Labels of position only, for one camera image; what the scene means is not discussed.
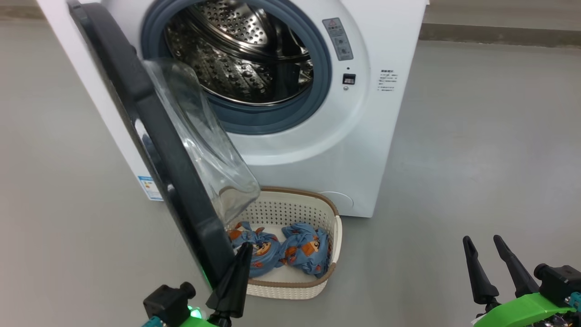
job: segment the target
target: perforated basket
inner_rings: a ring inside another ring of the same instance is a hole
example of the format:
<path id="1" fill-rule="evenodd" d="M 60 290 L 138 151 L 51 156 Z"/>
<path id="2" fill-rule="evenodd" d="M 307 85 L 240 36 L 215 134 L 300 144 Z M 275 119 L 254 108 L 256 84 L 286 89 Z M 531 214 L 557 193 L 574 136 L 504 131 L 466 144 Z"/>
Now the perforated basket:
<path id="1" fill-rule="evenodd" d="M 314 228 L 322 228 L 329 234 L 331 245 L 330 262 L 327 273 L 317 279 L 301 270 L 284 265 L 269 273 L 248 281 L 249 295 L 306 300 L 313 298 L 327 285 L 335 270 L 341 250 L 341 218 L 333 203 L 324 196 L 292 189 L 263 187 L 258 199 L 232 221 L 231 229 L 238 222 L 247 221 L 252 229 L 264 227 L 267 233 L 275 234 L 283 242 L 281 228 L 297 222 L 309 223 Z"/>

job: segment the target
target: stainless steel drum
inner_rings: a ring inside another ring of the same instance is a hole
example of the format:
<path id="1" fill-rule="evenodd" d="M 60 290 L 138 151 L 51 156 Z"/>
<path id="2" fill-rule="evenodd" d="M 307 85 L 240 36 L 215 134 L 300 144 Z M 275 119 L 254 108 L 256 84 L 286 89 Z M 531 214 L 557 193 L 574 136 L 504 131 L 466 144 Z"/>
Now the stainless steel drum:
<path id="1" fill-rule="evenodd" d="M 193 67 L 204 89 L 252 106 L 287 101 L 313 81 L 313 64 L 298 36 L 260 8 L 234 0 L 192 5 L 166 26 L 178 60 Z"/>

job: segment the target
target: blue clothing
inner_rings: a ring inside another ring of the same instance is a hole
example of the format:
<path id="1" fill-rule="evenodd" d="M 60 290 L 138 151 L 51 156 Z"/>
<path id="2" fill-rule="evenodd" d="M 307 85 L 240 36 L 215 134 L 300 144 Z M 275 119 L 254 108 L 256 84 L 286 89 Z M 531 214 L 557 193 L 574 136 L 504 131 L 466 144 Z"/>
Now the blue clothing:
<path id="1" fill-rule="evenodd" d="M 284 261 L 309 275 L 322 277 L 328 268 L 329 235 L 322 229 L 315 230 L 308 223 L 296 223 L 283 227 L 286 241 L 282 243 Z"/>
<path id="2" fill-rule="evenodd" d="M 248 222 L 241 222 L 235 230 L 230 231 L 232 247 L 238 248 L 245 242 L 254 245 L 250 260 L 250 278 L 262 276 L 274 268 L 283 266 L 281 243 L 275 234 L 263 232 L 264 228 L 252 231 Z"/>

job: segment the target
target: wall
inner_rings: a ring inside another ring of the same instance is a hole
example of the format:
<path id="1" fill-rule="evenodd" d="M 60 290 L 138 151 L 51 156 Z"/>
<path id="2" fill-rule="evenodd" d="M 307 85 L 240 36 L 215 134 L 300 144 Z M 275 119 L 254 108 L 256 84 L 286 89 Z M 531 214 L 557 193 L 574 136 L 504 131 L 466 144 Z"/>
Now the wall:
<path id="1" fill-rule="evenodd" d="M 38 6 L 36 0 L 0 0 L 0 6 Z"/>
<path id="2" fill-rule="evenodd" d="M 424 22 L 581 30 L 580 17 L 576 0 L 432 0 Z"/>

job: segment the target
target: warning label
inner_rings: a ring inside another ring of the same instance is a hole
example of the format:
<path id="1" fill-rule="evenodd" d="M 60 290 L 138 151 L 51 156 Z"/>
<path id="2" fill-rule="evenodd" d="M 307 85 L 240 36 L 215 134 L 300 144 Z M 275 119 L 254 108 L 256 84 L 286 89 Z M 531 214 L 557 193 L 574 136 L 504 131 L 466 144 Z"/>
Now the warning label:
<path id="1" fill-rule="evenodd" d="M 323 25 L 329 37 L 333 42 L 333 47 L 335 47 L 335 52 L 337 53 L 337 59 L 339 61 L 351 60 L 353 59 L 353 53 L 351 52 L 351 44 L 347 38 L 347 33 L 343 29 L 343 24 L 338 18 L 330 18 L 323 20 Z"/>
<path id="2" fill-rule="evenodd" d="M 137 176 L 141 186 L 144 188 L 145 194 L 150 200 L 163 201 L 162 194 L 159 193 L 157 185 L 150 176 Z"/>
<path id="3" fill-rule="evenodd" d="M 398 75 L 392 69 L 382 69 L 377 82 L 377 90 L 393 92 L 396 89 Z"/>

